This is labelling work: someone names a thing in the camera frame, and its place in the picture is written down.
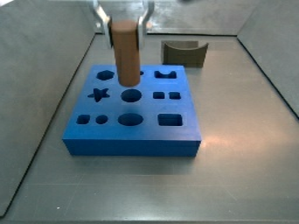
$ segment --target circular hole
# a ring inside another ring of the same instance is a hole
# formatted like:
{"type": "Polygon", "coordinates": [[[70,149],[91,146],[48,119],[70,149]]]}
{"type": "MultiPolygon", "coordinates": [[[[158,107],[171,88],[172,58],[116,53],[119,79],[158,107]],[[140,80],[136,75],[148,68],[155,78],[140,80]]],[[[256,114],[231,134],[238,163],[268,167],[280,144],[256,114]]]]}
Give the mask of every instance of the circular hole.
{"type": "Polygon", "coordinates": [[[106,115],[100,115],[96,119],[98,124],[104,124],[108,121],[108,117],[106,115]]]}
{"type": "Polygon", "coordinates": [[[118,118],[118,122],[126,126],[136,126],[143,122],[144,118],[139,114],[123,114],[118,118]]]}
{"type": "Polygon", "coordinates": [[[122,94],[124,102],[138,102],[142,98],[142,92],[136,89],[128,89],[122,94]]]}

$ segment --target small square hole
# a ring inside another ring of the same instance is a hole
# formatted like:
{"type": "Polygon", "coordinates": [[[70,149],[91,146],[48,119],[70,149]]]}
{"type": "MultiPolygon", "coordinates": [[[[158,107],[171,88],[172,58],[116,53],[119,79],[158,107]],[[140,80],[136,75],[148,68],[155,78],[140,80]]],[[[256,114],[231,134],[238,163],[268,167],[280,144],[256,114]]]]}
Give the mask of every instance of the small square hole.
{"type": "Polygon", "coordinates": [[[90,123],[90,115],[79,115],[78,124],[87,124],[90,123]]]}
{"type": "Polygon", "coordinates": [[[182,94],[179,92],[171,92],[170,93],[170,99],[180,100],[182,99],[182,94]]]}
{"type": "Polygon", "coordinates": [[[183,116],[178,114],[158,115],[158,122],[160,126],[183,126],[183,116]]]}
{"type": "Polygon", "coordinates": [[[155,99],[164,99],[164,92],[154,92],[155,99]]]}

